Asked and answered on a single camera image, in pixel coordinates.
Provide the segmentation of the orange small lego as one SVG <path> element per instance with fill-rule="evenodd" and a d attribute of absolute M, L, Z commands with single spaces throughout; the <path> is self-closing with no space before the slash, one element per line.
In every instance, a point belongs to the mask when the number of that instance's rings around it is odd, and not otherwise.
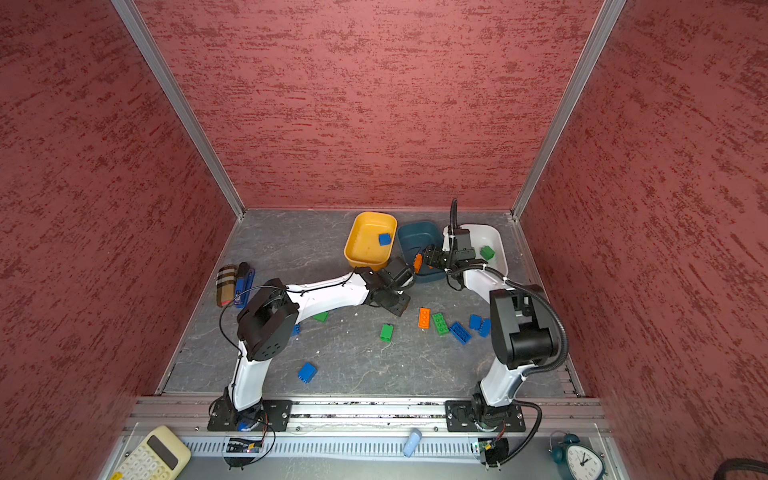
<path fill-rule="evenodd" d="M 413 270 L 416 274 L 420 273 L 422 265 L 423 265 L 423 255 L 417 254 L 413 260 Z"/>

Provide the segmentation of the green long lego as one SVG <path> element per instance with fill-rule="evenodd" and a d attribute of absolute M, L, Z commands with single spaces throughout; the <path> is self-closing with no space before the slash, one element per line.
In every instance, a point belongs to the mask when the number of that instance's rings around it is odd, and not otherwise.
<path fill-rule="evenodd" d="M 450 332 L 450 329 L 446 323 L 444 315 L 442 313 L 435 313 L 432 315 L 432 322 L 435 326 L 436 332 L 439 336 L 446 335 Z"/>

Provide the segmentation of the blue long lego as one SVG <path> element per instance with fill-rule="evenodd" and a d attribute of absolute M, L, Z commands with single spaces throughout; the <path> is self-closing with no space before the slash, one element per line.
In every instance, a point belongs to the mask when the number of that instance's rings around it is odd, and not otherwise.
<path fill-rule="evenodd" d="M 472 338 L 471 334 L 459 322 L 454 322 L 449 327 L 449 331 L 462 345 L 466 345 Z"/>

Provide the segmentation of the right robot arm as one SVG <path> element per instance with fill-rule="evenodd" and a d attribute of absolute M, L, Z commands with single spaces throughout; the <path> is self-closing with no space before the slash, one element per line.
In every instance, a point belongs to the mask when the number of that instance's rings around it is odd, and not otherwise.
<path fill-rule="evenodd" d="M 449 285 L 489 303 L 479 331 L 491 339 L 496 359 L 472 398 L 472 418 L 490 429 L 514 414 L 513 400 L 530 372 L 558 358 L 560 334 L 546 303 L 507 276 L 501 236 L 486 225 L 449 225 L 440 246 L 422 253 L 426 266 L 446 274 Z"/>

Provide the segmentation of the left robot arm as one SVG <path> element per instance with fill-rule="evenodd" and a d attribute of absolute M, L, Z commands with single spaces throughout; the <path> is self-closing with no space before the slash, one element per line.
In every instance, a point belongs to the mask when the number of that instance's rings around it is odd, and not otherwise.
<path fill-rule="evenodd" d="M 400 317 L 410 302 L 406 289 L 414 281 L 412 266 L 399 257 L 377 271 L 356 267 L 348 274 L 315 283 L 267 280 L 237 316 L 239 356 L 227 388 L 232 408 L 242 412 L 261 404 L 270 363 L 287 347 L 296 325 L 321 313 L 361 305 Z"/>

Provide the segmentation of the green lego by right arm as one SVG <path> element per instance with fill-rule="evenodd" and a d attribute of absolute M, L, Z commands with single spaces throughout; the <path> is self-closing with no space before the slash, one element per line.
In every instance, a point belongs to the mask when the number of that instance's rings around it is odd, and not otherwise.
<path fill-rule="evenodd" d="M 490 246 L 483 246 L 480 249 L 480 254 L 484 260 L 490 261 L 495 257 L 495 250 Z"/>

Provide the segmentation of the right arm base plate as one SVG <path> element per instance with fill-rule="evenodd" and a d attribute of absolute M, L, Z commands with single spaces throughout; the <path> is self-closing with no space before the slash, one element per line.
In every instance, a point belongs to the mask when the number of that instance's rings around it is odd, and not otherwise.
<path fill-rule="evenodd" d="M 444 403 L 449 432 L 522 433 L 525 420 L 519 406 L 486 406 L 474 400 L 448 400 Z"/>

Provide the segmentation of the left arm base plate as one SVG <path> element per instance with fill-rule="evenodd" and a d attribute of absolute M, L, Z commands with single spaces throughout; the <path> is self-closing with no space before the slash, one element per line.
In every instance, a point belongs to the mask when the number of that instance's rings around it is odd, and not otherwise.
<path fill-rule="evenodd" d="M 209 406 L 207 430 L 211 432 L 256 432 L 273 430 L 284 432 L 290 418 L 293 402 L 290 400 L 263 400 L 242 412 L 237 411 L 224 397 Z"/>

